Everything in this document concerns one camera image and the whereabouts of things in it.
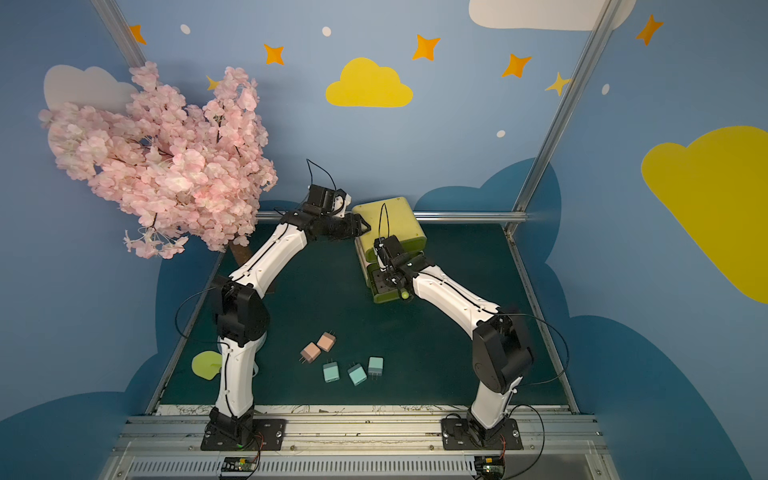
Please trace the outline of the yellow green drawer cabinet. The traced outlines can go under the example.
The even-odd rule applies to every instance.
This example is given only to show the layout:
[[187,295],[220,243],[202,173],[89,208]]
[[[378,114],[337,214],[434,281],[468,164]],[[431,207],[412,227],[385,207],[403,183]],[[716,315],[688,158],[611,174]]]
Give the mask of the yellow green drawer cabinet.
[[371,230],[355,240],[355,249],[363,266],[375,264],[374,241],[394,235],[409,253],[422,251],[427,237],[405,197],[395,197],[352,208],[370,225]]

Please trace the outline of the blue plug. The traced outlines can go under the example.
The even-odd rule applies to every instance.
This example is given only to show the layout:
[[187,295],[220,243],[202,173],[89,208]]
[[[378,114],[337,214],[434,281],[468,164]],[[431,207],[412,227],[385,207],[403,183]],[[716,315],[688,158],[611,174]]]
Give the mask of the blue plug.
[[340,380],[340,370],[337,362],[329,362],[322,366],[323,379],[325,383],[332,383]]
[[367,373],[371,377],[381,377],[384,370],[384,358],[371,356],[368,360]]
[[347,374],[354,386],[358,386],[367,380],[368,376],[361,364],[355,363],[347,369]]

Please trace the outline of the pink plug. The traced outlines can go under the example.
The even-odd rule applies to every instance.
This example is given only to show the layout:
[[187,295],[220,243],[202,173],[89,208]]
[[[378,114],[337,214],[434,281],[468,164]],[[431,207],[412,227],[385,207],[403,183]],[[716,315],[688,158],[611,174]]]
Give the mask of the pink plug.
[[336,336],[330,332],[324,332],[317,341],[317,346],[323,352],[330,352],[336,344]]
[[319,346],[314,342],[310,342],[301,350],[300,361],[302,363],[311,364],[320,356],[321,353],[322,350],[319,348]]

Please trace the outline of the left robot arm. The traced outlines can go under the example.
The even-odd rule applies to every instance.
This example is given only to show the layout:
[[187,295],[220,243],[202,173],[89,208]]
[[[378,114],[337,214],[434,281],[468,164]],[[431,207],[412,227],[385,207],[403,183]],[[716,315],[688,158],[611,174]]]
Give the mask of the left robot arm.
[[293,210],[283,215],[273,234],[245,264],[227,277],[214,279],[214,321],[222,355],[215,403],[218,416],[240,420],[252,412],[255,354],[270,323],[263,298],[278,274],[312,240],[354,239],[370,230],[370,224],[354,212],[316,215]]

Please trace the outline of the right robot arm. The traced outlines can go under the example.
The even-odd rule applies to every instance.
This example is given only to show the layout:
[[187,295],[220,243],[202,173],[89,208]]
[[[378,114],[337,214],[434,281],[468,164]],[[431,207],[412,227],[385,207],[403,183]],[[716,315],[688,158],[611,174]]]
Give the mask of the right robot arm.
[[535,362],[523,315],[472,293],[424,253],[409,253],[391,235],[374,241],[378,276],[402,298],[416,296],[446,314],[472,341],[472,369],[479,380],[468,413],[468,427],[480,439],[497,434],[506,408]]

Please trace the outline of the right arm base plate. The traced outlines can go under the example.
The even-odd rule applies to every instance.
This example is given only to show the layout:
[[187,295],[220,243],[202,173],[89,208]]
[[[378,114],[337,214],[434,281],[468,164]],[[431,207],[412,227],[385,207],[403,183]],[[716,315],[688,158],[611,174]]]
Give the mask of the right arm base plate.
[[445,450],[522,450],[518,424],[505,418],[491,429],[472,419],[448,415],[440,420],[441,439]]

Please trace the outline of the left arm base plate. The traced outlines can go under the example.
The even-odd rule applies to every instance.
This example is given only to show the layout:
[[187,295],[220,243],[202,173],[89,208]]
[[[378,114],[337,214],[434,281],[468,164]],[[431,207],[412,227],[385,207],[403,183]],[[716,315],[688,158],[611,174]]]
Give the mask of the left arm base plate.
[[274,418],[233,420],[222,417],[206,425],[202,451],[280,451],[287,421]]

